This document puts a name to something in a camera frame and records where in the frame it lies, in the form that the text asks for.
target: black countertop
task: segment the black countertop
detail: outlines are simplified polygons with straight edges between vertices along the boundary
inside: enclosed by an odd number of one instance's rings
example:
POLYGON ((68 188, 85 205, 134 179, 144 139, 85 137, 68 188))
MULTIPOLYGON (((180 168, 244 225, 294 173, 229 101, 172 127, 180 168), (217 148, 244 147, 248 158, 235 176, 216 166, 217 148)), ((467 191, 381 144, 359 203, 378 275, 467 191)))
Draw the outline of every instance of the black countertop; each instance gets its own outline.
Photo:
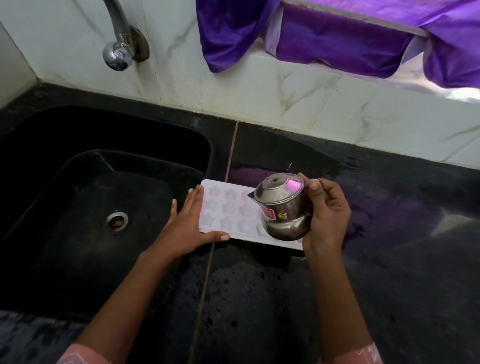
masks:
MULTIPOLYGON (((234 121, 137 101, 45 85, 0 113, 0 135, 58 105, 182 123, 212 141, 207 177, 225 180, 234 121)), ((230 183, 256 186, 289 171, 342 186, 352 209, 344 262, 385 363, 480 360, 480 171, 242 122, 234 139, 230 183)), ((177 286, 145 320, 130 362, 318 360, 321 338, 301 253, 241 241, 217 243, 210 253, 205 246, 182 259, 177 286)), ((83 327, 14 312, 0 317, 0 363, 53 362, 83 327)))

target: faucet knob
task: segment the faucet knob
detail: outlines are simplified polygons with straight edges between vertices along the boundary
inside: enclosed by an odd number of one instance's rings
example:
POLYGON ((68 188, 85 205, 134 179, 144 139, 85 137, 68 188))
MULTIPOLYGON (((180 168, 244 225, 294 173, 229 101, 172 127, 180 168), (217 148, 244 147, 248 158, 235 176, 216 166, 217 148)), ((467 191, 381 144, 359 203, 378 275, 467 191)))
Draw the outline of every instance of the faucet knob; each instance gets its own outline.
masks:
POLYGON ((103 48, 103 60, 113 70, 124 71, 132 64, 132 53, 120 42, 110 42, 103 48))

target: faucet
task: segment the faucet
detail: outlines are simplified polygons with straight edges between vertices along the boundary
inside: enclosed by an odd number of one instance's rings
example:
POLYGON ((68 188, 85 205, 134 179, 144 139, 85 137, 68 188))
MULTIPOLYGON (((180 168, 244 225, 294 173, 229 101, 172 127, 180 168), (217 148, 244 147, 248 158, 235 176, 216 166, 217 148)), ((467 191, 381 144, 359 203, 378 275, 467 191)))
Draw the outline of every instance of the faucet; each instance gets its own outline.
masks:
POLYGON ((113 70, 124 71, 132 61, 141 62, 150 55, 150 47, 144 35, 128 24, 127 17, 118 0, 103 0, 115 32, 116 42, 103 48, 103 60, 113 70))

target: pot lid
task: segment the pot lid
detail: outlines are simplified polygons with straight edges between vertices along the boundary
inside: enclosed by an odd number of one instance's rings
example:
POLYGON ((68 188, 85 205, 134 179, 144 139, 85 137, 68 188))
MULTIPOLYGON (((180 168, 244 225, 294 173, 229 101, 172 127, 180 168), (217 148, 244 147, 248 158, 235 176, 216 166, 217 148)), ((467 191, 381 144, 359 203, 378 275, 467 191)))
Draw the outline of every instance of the pot lid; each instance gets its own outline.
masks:
POLYGON ((279 204, 298 195, 304 186, 305 182, 296 174, 276 173, 257 186, 254 197, 260 204, 279 204))

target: metal pot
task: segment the metal pot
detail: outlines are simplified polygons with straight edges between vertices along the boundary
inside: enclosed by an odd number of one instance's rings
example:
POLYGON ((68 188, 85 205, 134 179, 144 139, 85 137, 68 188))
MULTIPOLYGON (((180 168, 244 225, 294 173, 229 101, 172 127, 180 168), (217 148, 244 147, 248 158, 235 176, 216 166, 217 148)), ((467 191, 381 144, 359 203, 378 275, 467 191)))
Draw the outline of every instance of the metal pot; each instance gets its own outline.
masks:
POLYGON ((304 187, 300 176, 276 173, 248 194, 262 208, 262 225, 270 236, 289 242, 310 231, 313 206, 304 187))

